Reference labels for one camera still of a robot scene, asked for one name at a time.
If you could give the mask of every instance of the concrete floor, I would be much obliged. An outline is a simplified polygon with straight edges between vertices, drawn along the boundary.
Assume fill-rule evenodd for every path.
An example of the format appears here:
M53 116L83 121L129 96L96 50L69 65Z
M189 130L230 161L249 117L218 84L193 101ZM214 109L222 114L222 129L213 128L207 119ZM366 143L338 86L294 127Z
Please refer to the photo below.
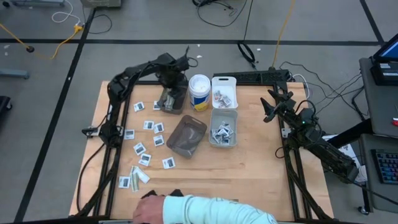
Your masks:
M74 14L81 17L81 4L70 0ZM242 6L242 0L228 1ZM384 38L390 39L398 30L394 0L366 0L374 20ZM242 39L249 13L249 3L237 21L227 28L213 27L197 18L190 1L176 0L173 3L161 0L124 1L120 10L101 10L113 20L113 28L106 34L90 34L88 39ZM248 40L276 40L279 29L289 8L289 0L254 1L249 21ZM64 39L72 32L76 20L56 24L51 15L57 7L11 7L0 6L0 22L25 39ZM203 17L220 24L228 23L228 12L218 6L206 6ZM91 31L103 30L108 21L98 18ZM0 39L10 38L0 30ZM357 0L300 0L296 2L292 17L286 27L283 40L325 41L377 41L369 21ZM77 44L65 44L55 60L42 60L28 54L19 44L0 44L0 68L28 70L28 80L0 78L0 95L12 98L13 110L0 126L0 223L12 222L29 181L45 133L58 101L65 77L75 54ZM51 55L56 44L34 44L38 52ZM168 52L175 57L184 53L185 44L86 44L78 62L66 102L60 115L49 152L40 173L25 221L66 217L78 178L86 139L80 130L92 120L98 91L102 80L109 80L127 66L136 65ZM242 58L235 45L192 44L191 57L201 55L199 66L187 71L187 76L202 73L212 76L218 72L250 71L252 68ZM258 70L267 70L272 63L275 45L252 45L259 61ZM372 55L377 46L327 46L327 45L282 45L279 49L279 66L283 61L304 64L317 72L320 78L333 88L339 87L359 73L358 60ZM331 90L322 85L311 73L300 67L284 65L293 74L302 74L308 82L321 85L327 93ZM347 91L362 86L359 79ZM318 87L310 85L310 100L319 102L323 94ZM325 106L329 100L317 105ZM359 107L367 111L364 93L357 99ZM360 122L358 115L341 99L335 100L320 114L320 124L328 133L340 133ZM365 217L356 211L362 205L361 190L345 185L333 176L326 175L328 190L336 218L347 222L390 223L397 214L376 210Z

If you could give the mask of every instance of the light blue sleeve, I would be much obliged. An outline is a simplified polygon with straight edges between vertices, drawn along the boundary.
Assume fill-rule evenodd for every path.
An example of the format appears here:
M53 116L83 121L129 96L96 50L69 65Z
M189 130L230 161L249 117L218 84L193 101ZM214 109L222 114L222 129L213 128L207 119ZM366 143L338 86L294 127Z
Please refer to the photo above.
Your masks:
M250 205L222 198L166 196L165 224L277 224L274 216Z

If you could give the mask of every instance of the computer monitor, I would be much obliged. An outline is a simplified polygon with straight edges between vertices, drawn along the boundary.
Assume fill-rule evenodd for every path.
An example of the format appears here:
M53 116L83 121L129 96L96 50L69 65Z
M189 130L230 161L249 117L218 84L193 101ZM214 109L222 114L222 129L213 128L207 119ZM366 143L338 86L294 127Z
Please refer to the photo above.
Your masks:
M373 58L378 62L398 62L398 34L378 50Z
M398 86L398 34L373 55L371 73L377 85Z

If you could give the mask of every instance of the wooden table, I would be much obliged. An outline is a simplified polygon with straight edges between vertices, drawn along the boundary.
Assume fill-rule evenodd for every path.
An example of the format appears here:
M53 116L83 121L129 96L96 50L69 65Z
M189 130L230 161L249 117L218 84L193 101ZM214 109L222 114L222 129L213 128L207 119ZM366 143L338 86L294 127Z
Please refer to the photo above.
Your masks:
M93 125L99 124L106 114L108 96L103 82ZM302 83L288 83L289 91L294 93L295 101L305 100ZM238 100L238 144L232 149L220 149L210 146L208 132L210 127L211 108L204 112L194 112L189 100L181 115L167 114L152 109L154 100L158 100L162 92L160 85L137 85L132 93L126 129L135 129L135 139L123 142L118 176L128 176L131 166L139 166L149 177L148 184L140 182L139 191L132 193L131 189L119 189L116 184L111 218L130 219L139 199L148 191L154 189L158 194L167 195L174 189L181 189L184 195L192 194L204 197L223 197L247 203L263 211L273 214L279 221L294 220L292 203L287 182L287 173L283 159L275 157L275 150L282 145L277 119L264 123L264 109L260 97L268 102L274 100L268 94L268 86L237 86ZM133 104L143 101L145 109L134 112ZM172 152L166 145L154 146L153 130L143 130L145 120L155 123L163 122L165 131L163 137L168 140L181 117L189 114L207 124L207 134L199 144L191 159ZM142 142L152 155L150 166L138 164L139 156L133 146ZM100 147L99 138L87 140L82 165ZM88 164L81 182L80 206L88 201L98 186L104 149ZM307 189L317 203L329 215L333 216L328 189L321 162L308 151L300 151L307 182ZM176 167L163 169L162 159L174 156ZM106 189L103 194L100 214L104 213ZM303 214L302 203L299 203L300 214ZM76 191L70 208L70 214L76 214Z

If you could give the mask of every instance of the person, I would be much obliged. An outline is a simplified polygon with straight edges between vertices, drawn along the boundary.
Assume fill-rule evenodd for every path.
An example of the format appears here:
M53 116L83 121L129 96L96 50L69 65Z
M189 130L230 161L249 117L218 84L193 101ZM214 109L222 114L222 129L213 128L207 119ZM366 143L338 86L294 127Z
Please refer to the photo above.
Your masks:
M151 195L141 199L133 223L151 224L277 224L274 216L250 205L223 198Z

